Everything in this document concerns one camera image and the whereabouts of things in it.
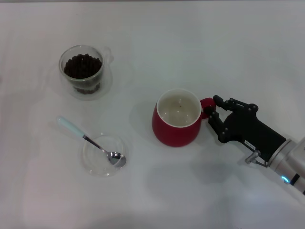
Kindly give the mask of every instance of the small glass dish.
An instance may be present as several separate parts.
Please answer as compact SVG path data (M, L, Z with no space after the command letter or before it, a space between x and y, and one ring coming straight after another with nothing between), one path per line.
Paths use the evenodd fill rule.
M88 78L76 79L68 76L64 72L64 68L68 60L72 59L73 56L78 54L89 54L93 58L99 58L102 66L98 72ZM79 99L86 99L93 97L101 88L101 79L104 69L104 58L102 54L95 48L88 45L77 45L66 50L59 60L59 70L61 72L61 82L64 88L74 97Z
M127 147L123 140L117 135L101 133L92 138L92 140L108 152L115 151L123 154L127 159L126 163L128 163ZM120 167L113 166L108 161L107 155L104 152L87 141L84 141L80 159L84 168L94 176L110 177L121 169Z

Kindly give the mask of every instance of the red mug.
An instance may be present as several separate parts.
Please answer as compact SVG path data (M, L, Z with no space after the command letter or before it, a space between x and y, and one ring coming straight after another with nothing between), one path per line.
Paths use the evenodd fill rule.
M161 95L153 111L152 129L156 137L168 146L191 143L198 135L201 120L207 118L203 108L216 104L212 98L199 100L185 89L171 89Z

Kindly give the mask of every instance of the glass cup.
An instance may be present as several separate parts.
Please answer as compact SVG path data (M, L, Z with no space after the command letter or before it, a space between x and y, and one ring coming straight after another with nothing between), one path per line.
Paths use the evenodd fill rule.
M102 66L98 70L98 72L88 78L84 79L76 79L68 76L64 72L64 68L68 60L72 59L73 56L77 56L78 54L89 54L93 58L99 58ZM67 91L75 96L76 94L79 95L91 95L95 94L101 88L101 79L102 79L102 72L104 68L104 58L102 54L97 51L95 48L88 46L88 45L77 45L73 46L66 50L59 60L59 70L62 76L62 83Z

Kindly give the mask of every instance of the white label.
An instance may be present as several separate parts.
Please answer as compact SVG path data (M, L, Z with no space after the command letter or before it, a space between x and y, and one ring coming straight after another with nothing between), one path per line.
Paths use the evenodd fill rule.
M250 142L248 142L247 140L244 141L244 143L249 146L250 148L252 148L253 150L255 150L255 146L252 145Z

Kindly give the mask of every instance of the glass saucer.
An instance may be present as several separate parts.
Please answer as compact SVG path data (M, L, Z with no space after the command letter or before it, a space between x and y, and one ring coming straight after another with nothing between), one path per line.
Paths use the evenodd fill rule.
M113 134L101 133L93 137L92 140L108 152L114 151L123 154L128 161L127 148L120 137ZM121 169L113 166L108 161L107 155L104 152L87 141L84 141L81 152L81 163L91 175L99 177L113 176Z

